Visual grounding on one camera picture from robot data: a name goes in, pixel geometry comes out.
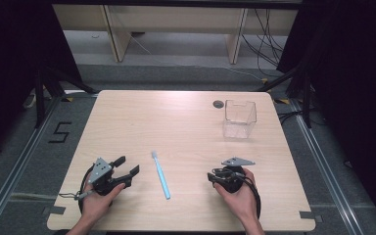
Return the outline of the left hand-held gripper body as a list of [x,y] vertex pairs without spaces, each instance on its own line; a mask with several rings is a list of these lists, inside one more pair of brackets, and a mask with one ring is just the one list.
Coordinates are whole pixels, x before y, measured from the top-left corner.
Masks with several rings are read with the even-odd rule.
[[115,167],[117,167],[115,162],[107,163],[102,158],[98,158],[93,165],[87,182],[99,195],[106,196],[118,185],[118,181],[113,178]]

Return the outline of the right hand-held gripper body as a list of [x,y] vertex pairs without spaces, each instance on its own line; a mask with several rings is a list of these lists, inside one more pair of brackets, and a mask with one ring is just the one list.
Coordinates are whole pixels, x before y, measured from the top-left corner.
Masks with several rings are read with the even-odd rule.
[[254,165],[255,162],[238,157],[232,157],[223,161],[221,164],[223,167],[229,167],[233,170],[231,174],[224,174],[227,178],[227,183],[222,185],[222,187],[229,193],[235,193],[241,188],[243,179],[246,177],[243,166]]

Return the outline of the person's right hand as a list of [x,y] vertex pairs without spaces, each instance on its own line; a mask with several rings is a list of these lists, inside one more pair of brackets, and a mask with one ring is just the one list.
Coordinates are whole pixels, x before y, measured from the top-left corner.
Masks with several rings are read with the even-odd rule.
[[236,193],[228,193],[218,183],[214,183],[213,187],[245,228],[259,227],[257,202],[248,185],[243,184]]

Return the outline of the person's left hand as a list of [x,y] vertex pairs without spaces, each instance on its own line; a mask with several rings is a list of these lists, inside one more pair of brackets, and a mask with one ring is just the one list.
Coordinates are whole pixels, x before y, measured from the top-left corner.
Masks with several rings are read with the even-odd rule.
[[101,196],[93,193],[83,199],[82,215],[79,220],[80,223],[86,227],[92,227],[98,220],[100,220],[109,210],[110,204],[124,189],[125,184],[120,183],[108,195]]

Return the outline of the light blue toothbrush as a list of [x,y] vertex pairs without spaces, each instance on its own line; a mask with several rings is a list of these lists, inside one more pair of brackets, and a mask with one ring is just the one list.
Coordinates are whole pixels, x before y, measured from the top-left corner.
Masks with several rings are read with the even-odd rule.
[[159,179],[162,184],[163,191],[164,191],[164,196],[167,200],[170,200],[170,192],[169,192],[167,182],[165,180],[165,175],[164,175],[162,166],[159,162],[158,154],[156,151],[152,151],[152,158],[154,159],[154,162],[156,165],[157,173],[158,173],[158,176],[159,176]]

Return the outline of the clear plastic container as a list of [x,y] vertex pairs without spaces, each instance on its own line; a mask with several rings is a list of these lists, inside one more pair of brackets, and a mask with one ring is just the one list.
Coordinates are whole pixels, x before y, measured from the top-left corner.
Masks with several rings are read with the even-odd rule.
[[226,100],[223,135],[227,138],[248,138],[257,123],[257,107],[252,101]]

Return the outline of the black tape strip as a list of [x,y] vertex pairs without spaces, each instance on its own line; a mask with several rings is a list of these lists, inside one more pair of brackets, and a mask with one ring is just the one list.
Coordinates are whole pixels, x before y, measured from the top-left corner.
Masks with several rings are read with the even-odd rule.
[[301,219],[313,219],[317,223],[323,223],[321,215],[314,214],[312,211],[300,211]]
[[65,207],[56,207],[56,206],[52,206],[52,207],[45,207],[42,211],[42,213],[44,215],[48,215],[48,214],[63,214],[65,212],[66,208]]

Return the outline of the black metal stand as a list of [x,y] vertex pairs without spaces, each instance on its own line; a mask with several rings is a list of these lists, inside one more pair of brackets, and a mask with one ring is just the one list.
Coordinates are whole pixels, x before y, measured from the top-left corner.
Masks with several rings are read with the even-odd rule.
[[300,92],[303,92],[303,120],[307,128],[311,128],[310,124],[310,77],[307,67],[297,65],[295,68],[284,73],[280,77],[266,83],[263,87],[257,89],[257,92],[266,92],[271,88],[290,79],[289,86],[286,90],[286,95],[289,98],[296,97]]
[[60,84],[66,81],[69,84],[83,90],[87,94],[98,94],[99,90],[86,85],[80,76],[71,76],[67,73],[48,66],[42,66],[35,72],[35,98],[36,98],[36,127],[39,127],[46,118],[44,104],[44,90],[47,90],[52,97],[63,97],[66,92]]

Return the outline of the black curtain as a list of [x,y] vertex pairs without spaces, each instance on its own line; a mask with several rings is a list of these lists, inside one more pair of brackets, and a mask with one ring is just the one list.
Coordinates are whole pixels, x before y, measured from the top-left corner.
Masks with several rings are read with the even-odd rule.
[[329,126],[376,206],[376,0],[300,0],[278,69],[303,58],[334,2],[332,30],[309,74]]
[[52,80],[82,82],[52,4],[0,0],[0,139],[39,73]]

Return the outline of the light wooden desk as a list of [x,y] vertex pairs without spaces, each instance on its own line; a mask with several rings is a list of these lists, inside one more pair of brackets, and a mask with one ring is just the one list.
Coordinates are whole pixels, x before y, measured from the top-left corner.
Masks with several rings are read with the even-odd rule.
[[132,32],[212,33],[225,36],[229,63],[237,63],[243,34],[290,34],[295,10],[62,5],[53,9],[64,30],[105,31],[116,61],[124,59]]

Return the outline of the aluminium floor rail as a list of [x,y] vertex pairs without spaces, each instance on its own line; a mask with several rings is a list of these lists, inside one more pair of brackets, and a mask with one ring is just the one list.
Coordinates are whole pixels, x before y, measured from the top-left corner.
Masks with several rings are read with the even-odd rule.
[[33,152],[35,151],[43,132],[46,130],[48,122],[52,117],[55,109],[61,102],[61,98],[52,98],[48,102],[48,107],[44,109],[44,118],[41,122],[34,126],[23,146],[22,151],[18,155],[17,160],[14,162],[10,170],[7,170],[7,177],[0,187],[0,216],[5,209],[11,195],[18,185],[22,174],[24,173],[27,164],[29,163]]
[[349,232],[350,235],[365,235],[360,226],[359,219],[350,205],[350,202],[339,185],[335,174],[327,163],[325,155],[315,138],[313,131],[307,126],[302,115],[297,116],[297,122],[303,133],[306,143],[310,148],[311,154],[319,168],[320,174],[329,190],[331,198]]

